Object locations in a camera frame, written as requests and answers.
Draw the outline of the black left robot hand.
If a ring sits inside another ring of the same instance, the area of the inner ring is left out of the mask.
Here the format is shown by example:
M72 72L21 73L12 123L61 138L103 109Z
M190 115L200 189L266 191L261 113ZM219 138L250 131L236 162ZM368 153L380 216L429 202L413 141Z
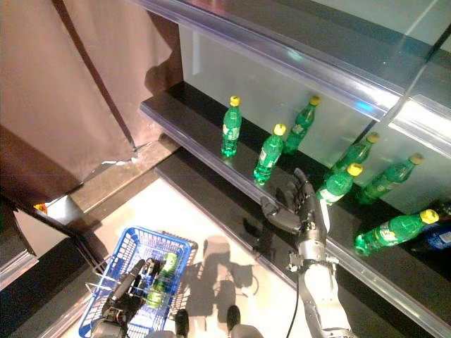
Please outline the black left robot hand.
M144 259L140 259L127 273L121 275L118 286L109 294L101 310L101 319L120 326L125 326L132 320L142 305L141 296L136 289L143 266Z

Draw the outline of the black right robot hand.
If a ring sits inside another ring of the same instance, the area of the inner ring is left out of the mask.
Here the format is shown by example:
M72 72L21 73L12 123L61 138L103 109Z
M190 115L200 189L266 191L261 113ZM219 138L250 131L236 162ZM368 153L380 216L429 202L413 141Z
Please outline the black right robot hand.
M265 196L260 199L261 210L272 225L291 234L305 233L321 240L327 237L328 230L314 187L299 168L295 168L283 197L285 203L276 204Z

